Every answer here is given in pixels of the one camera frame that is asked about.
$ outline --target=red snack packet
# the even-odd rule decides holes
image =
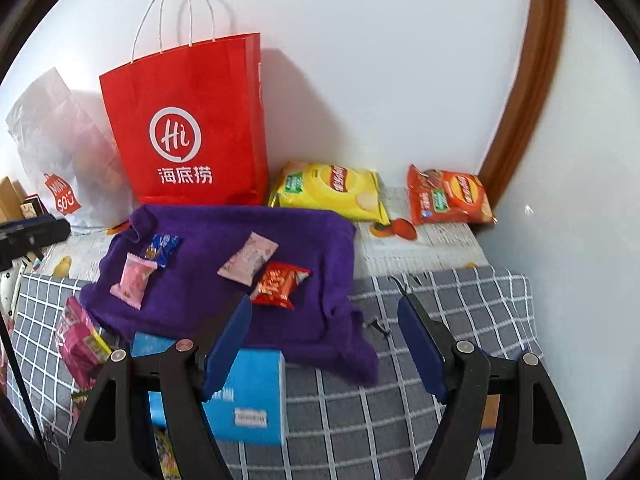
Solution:
[[[436,222],[491,223],[494,215],[484,187],[475,175],[455,171],[418,171],[409,167],[411,221],[414,225]]]
[[[251,294],[251,302],[293,310],[289,297],[310,275],[310,270],[295,265],[270,262]]]

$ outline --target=cardboard box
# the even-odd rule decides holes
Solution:
[[[14,185],[9,177],[4,177],[0,180],[0,222],[23,220],[20,204],[22,200],[16,193]]]
[[[44,214],[44,206],[37,195],[31,195],[24,199],[20,206],[25,218],[36,218]]]

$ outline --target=candy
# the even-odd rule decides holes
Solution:
[[[172,235],[155,235],[145,252],[145,258],[158,262],[158,267],[165,269],[169,263],[169,256],[180,243],[180,238]]]
[[[231,259],[218,269],[218,275],[251,286],[255,273],[269,261],[278,248],[276,242],[272,242],[264,236],[251,233],[249,239]]]
[[[300,283],[311,275],[311,271],[291,264],[270,262],[264,275],[251,294],[253,304],[275,305],[293,310],[289,299]]]
[[[133,308],[140,310],[149,276],[157,268],[157,262],[145,260],[135,254],[128,253],[120,283],[113,285],[110,293]]]

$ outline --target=orange chip bag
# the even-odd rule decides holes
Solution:
[[[495,221],[484,187],[474,175],[440,170],[420,172],[411,166],[406,183],[414,225]]]

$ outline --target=hi logo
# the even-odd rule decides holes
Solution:
[[[202,133],[196,119],[181,108],[163,108],[149,124],[151,144],[160,156],[183,163],[200,151]]]

